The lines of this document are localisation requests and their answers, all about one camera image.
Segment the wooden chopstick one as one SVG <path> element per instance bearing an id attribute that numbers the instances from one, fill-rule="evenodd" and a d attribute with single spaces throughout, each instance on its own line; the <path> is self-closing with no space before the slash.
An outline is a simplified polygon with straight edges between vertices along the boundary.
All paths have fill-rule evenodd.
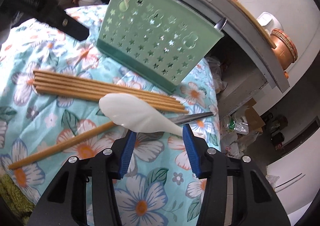
<path id="1" fill-rule="evenodd" d="M 174 101 L 174 97 L 161 95 L 154 92 L 144 91 L 141 89 L 136 88 L 130 88 L 127 86 L 121 86 L 117 84 L 112 83 L 105 83 L 98 80 L 83 78 L 79 76 L 72 76 L 72 75 L 66 75 L 62 73 L 57 72 L 49 72 L 49 71 L 43 71 L 43 70 L 35 70 L 33 71 L 35 75 L 35 82 L 36 83 L 49 83 L 49 84 L 61 84 L 62 86 L 67 87 L 77 87 L 77 88 L 83 88 L 83 89 L 90 89 L 94 91 L 99 92 L 123 92 L 123 93 L 129 93 L 135 96 L 144 96 L 144 97 L 157 97 L 160 99 L 164 99 L 167 101 Z"/>

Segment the wooden chopstick four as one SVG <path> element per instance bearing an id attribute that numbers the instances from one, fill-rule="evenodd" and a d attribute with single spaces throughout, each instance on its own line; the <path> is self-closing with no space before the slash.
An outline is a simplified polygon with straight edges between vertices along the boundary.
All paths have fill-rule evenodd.
<path id="1" fill-rule="evenodd" d="M 91 102 L 98 102 L 99 99 L 101 99 L 107 94 L 110 94 L 109 92 L 98 92 L 98 91 L 91 91 L 87 89 L 64 89 L 61 86 L 57 88 L 57 87 L 46 86 L 46 85 L 37 85 L 36 91 L 38 93 L 83 99 Z M 188 113 L 185 107 L 175 99 L 173 99 L 174 101 L 172 102 L 172 101 L 167 101 L 167 100 L 160 99 L 153 96 L 152 97 L 137 96 L 137 98 L 141 99 L 144 102 L 147 102 L 149 105 L 151 105 L 152 107 L 154 107 L 159 111 L 173 112 L 178 114 Z"/>

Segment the thick wooden stick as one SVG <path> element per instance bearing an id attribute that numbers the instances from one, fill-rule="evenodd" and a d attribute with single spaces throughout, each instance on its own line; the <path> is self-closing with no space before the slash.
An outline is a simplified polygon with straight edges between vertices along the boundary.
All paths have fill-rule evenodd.
<path id="1" fill-rule="evenodd" d="M 103 132 L 108 131 L 111 128 L 114 128 L 115 126 L 116 126 L 116 124 L 114 124 L 113 122 L 108 122 L 103 125 L 100 125 L 96 128 L 93 128 L 89 131 L 86 131 L 82 134 L 79 134 L 75 137 L 72 137 L 65 142 L 58 143 L 58 144 L 56 144 L 52 147 L 49 147 L 43 151 L 40 151 L 38 153 L 34 153 L 30 156 L 27 156 L 26 158 L 24 158 L 22 160 L 14 162 L 13 164 L 8 166 L 8 169 L 15 170 L 15 169 L 21 168 L 23 166 L 27 166 L 33 162 L 40 161 L 48 156 L 52 156 L 52 155 L 57 154 L 61 151 L 64 151 L 65 149 L 68 149 L 68 148 L 72 147 L 73 145 L 76 145 L 80 142 L 83 142 L 89 138 L 92 138 L 94 136 L 102 134 Z"/>

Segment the white plastic rice paddle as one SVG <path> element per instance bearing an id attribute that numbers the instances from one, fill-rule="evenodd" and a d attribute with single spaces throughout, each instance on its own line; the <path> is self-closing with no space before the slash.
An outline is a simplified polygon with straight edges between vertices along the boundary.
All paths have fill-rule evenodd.
<path id="1" fill-rule="evenodd" d="M 168 132 L 182 136 L 182 128 L 147 102 L 127 93 L 108 93 L 99 99 L 101 112 L 116 125 L 134 132 Z"/>

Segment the steel spoon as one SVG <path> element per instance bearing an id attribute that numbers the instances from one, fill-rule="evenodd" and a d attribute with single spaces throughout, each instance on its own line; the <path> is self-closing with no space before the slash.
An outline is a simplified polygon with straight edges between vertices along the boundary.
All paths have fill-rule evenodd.
<path id="1" fill-rule="evenodd" d="M 214 28 L 217 30 L 217 31 L 221 31 L 225 24 L 227 23 L 227 19 L 224 17 L 224 18 L 221 18 L 215 25 L 214 25 Z"/>

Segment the wooden chopstick two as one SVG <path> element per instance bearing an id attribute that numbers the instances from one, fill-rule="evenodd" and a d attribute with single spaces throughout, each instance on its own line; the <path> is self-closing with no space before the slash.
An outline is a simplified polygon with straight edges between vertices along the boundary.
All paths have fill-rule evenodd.
<path id="1" fill-rule="evenodd" d="M 174 97 L 80 77 L 36 72 L 33 84 L 36 90 L 41 93 L 93 102 L 97 102 L 108 93 L 127 93 L 146 101 L 159 110 L 185 112 L 183 104 Z"/>

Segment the wooden chopstick three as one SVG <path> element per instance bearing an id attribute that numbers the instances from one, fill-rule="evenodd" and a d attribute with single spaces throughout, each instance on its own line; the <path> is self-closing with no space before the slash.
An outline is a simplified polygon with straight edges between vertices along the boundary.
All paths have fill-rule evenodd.
<path id="1" fill-rule="evenodd" d="M 70 98 L 77 98 L 83 99 L 92 102 L 98 102 L 103 96 L 109 93 L 120 93 L 119 91 L 115 90 L 98 90 L 93 88 L 92 86 L 86 88 L 82 85 L 64 85 L 64 84 L 56 84 L 56 83 L 49 83 L 49 82 L 40 82 L 35 81 L 33 82 L 37 92 L 39 93 L 46 93 L 49 95 L 57 95 L 61 97 L 70 97 Z M 166 112 L 174 112 L 174 113 L 183 113 L 186 114 L 187 110 L 186 107 L 180 103 L 176 99 L 168 99 L 168 98 L 161 98 L 159 96 L 153 95 L 139 95 L 132 92 L 124 92 L 128 95 L 135 96 L 138 99 L 141 99 L 147 102 L 149 105 L 154 107 L 160 111 Z"/>

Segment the stacked white bowls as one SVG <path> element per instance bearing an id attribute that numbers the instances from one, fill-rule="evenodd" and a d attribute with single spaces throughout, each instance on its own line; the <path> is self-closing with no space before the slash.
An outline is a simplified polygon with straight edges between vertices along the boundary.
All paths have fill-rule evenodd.
<path id="1" fill-rule="evenodd" d="M 90 5 L 101 5 L 101 0 L 79 0 L 78 5 L 79 6 L 90 6 Z"/>

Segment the floral blue tablecloth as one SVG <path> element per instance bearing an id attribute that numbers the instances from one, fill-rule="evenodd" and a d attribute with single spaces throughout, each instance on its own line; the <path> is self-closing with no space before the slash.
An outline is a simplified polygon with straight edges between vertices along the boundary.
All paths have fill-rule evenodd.
<path id="1" fill-rule="evenodd" d="M 11 29 L 1 46 L 1 194 L 24 221 L 68 158 L 93 157 L 124 134 L 115 127 L 10 170 L 10 164 L 107 121 L 97 103 L 38 94 L 33 85 L 35 69 L 158 92 L 95 47 L 106 10 L 104 5 L 67 10 L 89 27 L 84 42 L 29 19 Z M 114 187 L 123 225 L 195 225 L 206 181 L 192 173 L 182 139 L 164 134 L 157 140 L 136 141 L 128 173 Z"/>

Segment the mint green utensil holder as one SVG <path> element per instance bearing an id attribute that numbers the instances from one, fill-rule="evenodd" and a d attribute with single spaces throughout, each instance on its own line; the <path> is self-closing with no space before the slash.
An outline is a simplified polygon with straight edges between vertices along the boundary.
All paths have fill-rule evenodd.
<path id="1" fill-rule="evenodd" d="M 97 48 L 166 93 L 223 37 L 177 0 L 110 0 Z"/>

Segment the copper pot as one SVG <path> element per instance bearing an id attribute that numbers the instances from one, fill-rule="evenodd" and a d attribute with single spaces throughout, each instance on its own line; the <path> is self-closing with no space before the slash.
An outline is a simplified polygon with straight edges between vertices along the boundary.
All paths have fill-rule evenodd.
<path id="1" fill-rule="evenodd" d="M 270 34 L 271 40 L 276 45 L 273 49 L 283 70 L 286 70 L 291 64 L 298 59 L 298 52 L 294 42 L 282 30 L 275 28 Z"/>

